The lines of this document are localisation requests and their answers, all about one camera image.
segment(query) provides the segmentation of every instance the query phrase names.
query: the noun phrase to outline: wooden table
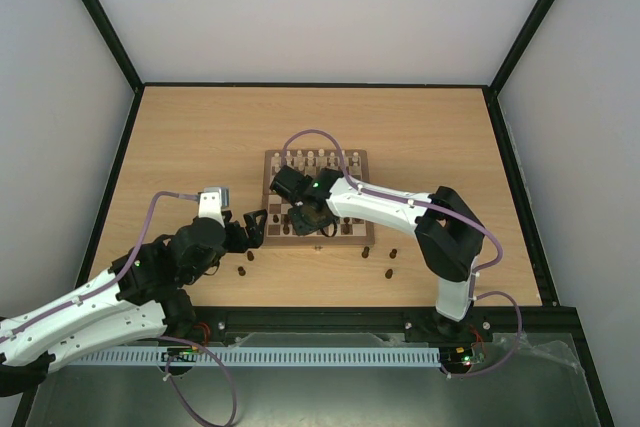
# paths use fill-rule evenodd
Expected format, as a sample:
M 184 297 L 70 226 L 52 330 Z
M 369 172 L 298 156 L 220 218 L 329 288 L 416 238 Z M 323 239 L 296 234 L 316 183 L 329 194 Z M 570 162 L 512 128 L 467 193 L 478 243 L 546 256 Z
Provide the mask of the wooden table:
M 147 87 L 91 276 L 133 246 L 158 190 L 228 186 L 234 218 L 260 209 L 265 150 L 308 128 L 332 133 L 343 148 L 365 149 L 373 184 L 458 191 L 505 249 L 503 262 L 483 271 L 476 292 L 504 290 L 522 305 L 540 305 L 480 89 Z M 330 145 L 309 136 L 292 147 Z M 174 233 L 196 211 L 193 202 L 161 200 L 147 239 Z M 437 278 L 415 238 L 382 226 L 375 237 L 368 259 L 359 247 L 259 249 L 253 262 L 228 254 L 216 275 L 187 290 L 195 305 L 210 306 L 434 305 Z M 485 240 L 481 260 L 494 255 Z M 389 268 L 394 274 L 386 279 Z M 503 304 L 495 297 L 482 302 Z

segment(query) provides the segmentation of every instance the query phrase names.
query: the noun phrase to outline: black corner post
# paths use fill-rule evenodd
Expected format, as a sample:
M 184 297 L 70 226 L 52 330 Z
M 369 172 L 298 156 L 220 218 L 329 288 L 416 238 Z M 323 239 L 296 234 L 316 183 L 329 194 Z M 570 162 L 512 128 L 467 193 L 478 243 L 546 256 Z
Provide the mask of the black corner post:
M 533 6 L 533 10 L 531 10 L 529 17 L 527 17 L 520 33 L 516 37 L 515 42 L 511 46 L 509 53 L 505 57 L 498 73 L 491 83 L 491 90 L 493 90 L 496 95 L 500 93 L 504 85 L 507 83 L 507 79 L 511 75 L 511 72 L 515 69 L 520 57 L 522 57 L 522 54 L 529 45 L 529 42 L 531 42 L 531 39 L 538 30 L 538 27 L 540 27 L 540 24 L 547 15 L 547 12 L 549 12 L 554 1 L 555 0 L 536 1 Z
M 116 59 L 122 73 L 129 82 L 131 89 L 134 92 L 138 92 L 142 88 L 142 80 L 131 63 L 131 59 L 129 59 L 127 52 L 124 50 L 122 42 L 120 42 L 120 39 L 118 38 L 118 34 L 116 34 L 113 25 L 111 25 L 107 14 L 102 8 L 102 4 L 100 4 L 99 0 L 82 0 L 82 2 L 89 12 L 89 15 L 91 15 L 91 18 L 100 31 L 100 34 L 102 34 L 109 50 L 111 50 L 113 57 Z

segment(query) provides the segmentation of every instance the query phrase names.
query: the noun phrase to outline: white wall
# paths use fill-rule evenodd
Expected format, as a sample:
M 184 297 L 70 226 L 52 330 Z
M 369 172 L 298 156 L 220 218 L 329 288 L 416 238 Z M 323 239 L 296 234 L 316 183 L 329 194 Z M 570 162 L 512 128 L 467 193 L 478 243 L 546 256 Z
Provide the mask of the white wall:
M 0 315 L 71 289 L 132 93 L 80 0 L 0 0 Z M 18 397 L 0 399 L 10 425 Z
M 557 0 L 500 96 L 616 425 L 640 404 L 640 4 Z
M 489 83 L 535 0 L 101 0 L 145 81 Z

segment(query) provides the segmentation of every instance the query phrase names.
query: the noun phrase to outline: wooden chessboard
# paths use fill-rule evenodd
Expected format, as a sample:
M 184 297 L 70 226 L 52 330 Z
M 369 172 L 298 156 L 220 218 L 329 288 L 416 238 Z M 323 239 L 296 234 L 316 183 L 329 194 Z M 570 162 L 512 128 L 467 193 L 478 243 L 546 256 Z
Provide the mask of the wooden chessboard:
M 343 155 L 347 163 L 347 171 L 354 178 L 368 182 L 369 164 L 367 161 L 367 152 L 352 149 L 343 151 Z M 269 190 L 273 178 L 283 164 L 289 165 L 305 175 L 315 177 L 324 167 L 338 170 L 340 168 L 340 158 L 336 150 L 289 150 L 286 152 L 284 160 L 282 151 L 266 151 L 262 206 L 267 209 L 269 217 L 265 227 L 263 247 L 372 246 L 374 244 L 373 224 L 361 219 L 351 219 L 348 217 L 339 219 L 335 236 L 333 236 L 333 226 L 325 229 L 326 234 L 330 237 L 326 237 L 320 231 L 304 237 L 297 236 L 293 231 L 291 221 L 287 215 L 287 211 L 291 208 L 291 205 Z

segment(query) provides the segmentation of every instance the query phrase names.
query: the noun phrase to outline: gray floor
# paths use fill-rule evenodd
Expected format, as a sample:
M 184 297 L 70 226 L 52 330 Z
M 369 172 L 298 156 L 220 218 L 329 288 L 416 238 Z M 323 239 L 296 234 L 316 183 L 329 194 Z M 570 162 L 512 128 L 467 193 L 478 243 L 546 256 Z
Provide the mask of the gray floor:
M 584 376 L 567 365 L 570 350 L 558 356 L 559 343 L 543 340 L 495 373 L 466 380 L 447 381 L 433 369 L 235 368 L 238 425 L 598 425 Z M 196 411 L 226 421 L 231 401 L 218 369 L 195 368 L 178 382 Z M 197 424 L 154 367 L 71 366 L 42 386 L 28 425 Z

